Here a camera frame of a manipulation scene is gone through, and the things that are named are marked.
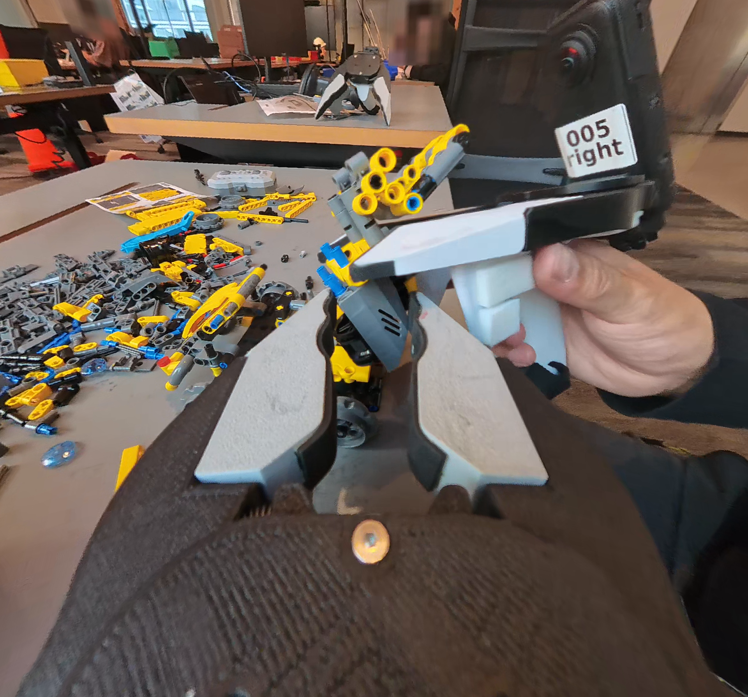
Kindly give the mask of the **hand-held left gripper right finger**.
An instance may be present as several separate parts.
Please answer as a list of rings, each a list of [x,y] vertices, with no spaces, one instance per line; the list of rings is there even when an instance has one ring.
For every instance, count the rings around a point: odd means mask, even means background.
[[[543,486],[548,473],[491,352],[412,293],[408,462],[425,490]]]

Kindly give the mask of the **short yellow toy beam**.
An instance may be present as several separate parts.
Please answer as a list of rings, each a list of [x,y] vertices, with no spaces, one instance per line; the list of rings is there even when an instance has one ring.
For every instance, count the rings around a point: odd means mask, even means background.
[[[128,447],[122,451],[115,483],[115,493],[119,491],[127,476],[132,472],[133,468],[135,468],[136,464],[144,454],[145,448],[139,444]]]

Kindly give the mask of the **grey desk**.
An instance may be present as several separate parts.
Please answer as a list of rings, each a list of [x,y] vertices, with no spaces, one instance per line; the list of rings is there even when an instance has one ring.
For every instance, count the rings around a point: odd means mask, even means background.
[[[112,162],[46,183],[19,188],[2,181],[2,268],[38,265],[31,278],[54,267],[65,253],[84,260],[129,237],[126,217],[86,203],[133,183],[170,183],[203,192],[184,162]],[[424,512],[431,497],[412,477],[396,437],[409,369],[395,373],[382,401],[383,416],[369,449],[345,450],[314,491],[320,512]],[[148,447],[171,422],[181,392],[164,389],[164,375],[102,375],[84,384],[46,438],[16,426],[2,427],[13,466],[2,485],[2,695],[15,695],[60,610],[82,553],[115,489],[120,454]],[[76,443],[68,465],[46,469],[42,454],[65,440]]]

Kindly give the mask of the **person's right forearm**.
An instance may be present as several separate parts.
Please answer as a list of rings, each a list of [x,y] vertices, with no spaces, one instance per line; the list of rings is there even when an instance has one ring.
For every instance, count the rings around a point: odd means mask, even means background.
[[[747,428],[746,299],[696,291],[711,316],[715,345],[699,379],[685,392],[639,398],[598,390],[603,402],[629,417]]]

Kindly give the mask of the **black white gripper device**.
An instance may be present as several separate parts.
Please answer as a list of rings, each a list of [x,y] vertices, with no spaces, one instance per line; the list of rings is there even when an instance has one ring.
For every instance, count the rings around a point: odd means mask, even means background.
[[[327,112],[334,118],[342,117],[343,103],[349,101],[353,110],[369,115],[381,114],[388,127],[392,117],[390,73],[377,49],[353,53],[339,64],[327,80],[324,90],[319,69],[313,65],[305,71],[298,93],[312,97],[320,95],[314,119],[320,120]]]

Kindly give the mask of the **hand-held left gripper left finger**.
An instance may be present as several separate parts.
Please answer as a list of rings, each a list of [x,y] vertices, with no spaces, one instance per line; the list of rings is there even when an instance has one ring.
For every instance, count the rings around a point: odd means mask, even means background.
[[[337,452],[334,302],[321,292],[248,352],[196,480],[313,489],[329,472]]]

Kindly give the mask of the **yellow black toy vehicle chassis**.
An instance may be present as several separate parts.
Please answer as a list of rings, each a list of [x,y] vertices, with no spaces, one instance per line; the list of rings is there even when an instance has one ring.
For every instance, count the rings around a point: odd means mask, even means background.
[[[209,368],[215,377],[228,368],[232,356],[216,349],[216,337],[237,325],[258,328],[260,333],[251,338],[251,346],[256,346],[269,335],[269,326],[280,328],[292,313],[311,302],[311,278],[300,296],[284,283],[264,283],[265,272],[265,265],[257,266],[240,281],[225,284],[202,301],[195,292],[182,293],[180,304],[189,306],[192,313],[173,330],[176,348],[157,362],[167,375],[167,391],[176,391],[195,365]],[[337,396],[337,446],[361,448],[377,431],[383,364],[338,304],[333,323],[328,360]]]

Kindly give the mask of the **yellow grey toy excavator arm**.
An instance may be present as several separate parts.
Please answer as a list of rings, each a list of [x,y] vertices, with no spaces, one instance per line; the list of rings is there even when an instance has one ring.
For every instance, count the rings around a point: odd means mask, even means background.
[[[370,157],[356,153],[333,174],[336,192],[327,204],[342,236],[320,247],[317,273],[341,310],[334,337],[353,365],[398,367],[406,347],[408,288],[390,275],[355,281],[353,263],[389,234],[385,221],[412,219],[422,211],[464,157],[469,132],[461,123],[435,137],[394,177],[397,157],[390,148]]]

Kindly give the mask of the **person's right hand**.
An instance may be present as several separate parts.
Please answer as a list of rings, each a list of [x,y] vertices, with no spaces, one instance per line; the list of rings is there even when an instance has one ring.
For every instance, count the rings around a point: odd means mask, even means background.
[[[540,248],[539,291],[559,303],[571,377],[613,394],[685,389],[714,352],[706,304],[640,261],[595,240]]]

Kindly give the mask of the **pile of small toy parts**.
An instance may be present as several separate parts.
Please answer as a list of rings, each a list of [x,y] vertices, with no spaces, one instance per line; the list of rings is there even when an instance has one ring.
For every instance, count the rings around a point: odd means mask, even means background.
[[[194,264],[179,260],[150,266],[112,250],[53,260],[36,280],[27,278],[33,264],[2,270],[2,425],[45,437],[83,383],[154,370],[200,290]]]

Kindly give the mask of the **grey toy battery box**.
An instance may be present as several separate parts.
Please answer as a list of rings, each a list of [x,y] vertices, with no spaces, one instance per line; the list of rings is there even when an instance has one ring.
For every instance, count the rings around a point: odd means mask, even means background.
[[[219,196],[263,197],[277,189],[275,172],[270,169],[223,169],[208,178],[206,184]]]

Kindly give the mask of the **group of long yellow beams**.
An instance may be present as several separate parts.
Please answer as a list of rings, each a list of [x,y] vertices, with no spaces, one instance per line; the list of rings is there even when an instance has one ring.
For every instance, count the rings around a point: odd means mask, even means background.
[[[194,211],[195,217],[201,213],[218,213],[222,218],[232,218],[240,222],[252,221],[267,223],[262,216],[279,216],[293,221],[316,202],[316,194],[272,193],[266,197],[230,195],[210,197],[189,192],[189,195],[173,204],[154,207],[140,213],[117,214],[131,218],[134,223],[129,231],[135,236],[143,236],[158,229],[173,225],[187,212]]]

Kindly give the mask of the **orange traffic cone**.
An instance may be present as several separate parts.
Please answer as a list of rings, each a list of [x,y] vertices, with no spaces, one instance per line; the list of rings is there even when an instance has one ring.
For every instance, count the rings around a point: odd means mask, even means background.
[[[74,162],[66,159],[64,150],[56,147],[45,133],[38,129],[15,132],[23,149],[29,173],[35,178],[75,171]]]

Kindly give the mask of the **blue curved toy beam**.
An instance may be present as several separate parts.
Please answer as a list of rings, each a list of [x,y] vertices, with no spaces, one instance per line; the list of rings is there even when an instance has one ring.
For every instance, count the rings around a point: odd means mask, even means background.
[[[151,232],[149,234],[145,234],[143,236],[136,236],[131,239],[127,239],[124,243],[121,244],[120,251],[122,253],[133,253],[138,249],[139,245],[142,243],[146,243],[148,241],[159,239],[159,238],[172,237],[172,236],[178,236],[178,235],[184,234],[192,226],[194,217],[195,217],[195,212],[190,211],[190,212],[187,212],[181,220],[179,220],[177,223],[173,225],[169,225],[167,227],[158,229],[157,231]]]

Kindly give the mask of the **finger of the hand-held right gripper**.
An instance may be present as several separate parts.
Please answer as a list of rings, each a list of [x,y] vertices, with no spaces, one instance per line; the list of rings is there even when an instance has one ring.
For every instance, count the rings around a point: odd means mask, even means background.
[[[581,198],[538,199],[399,225],[351,264],[351,277],[411,275],[520,253],[531,209]]]
[[[493,180],[557,186],[566,179],[561,158],[498,157],[466,153],[449,179]]]

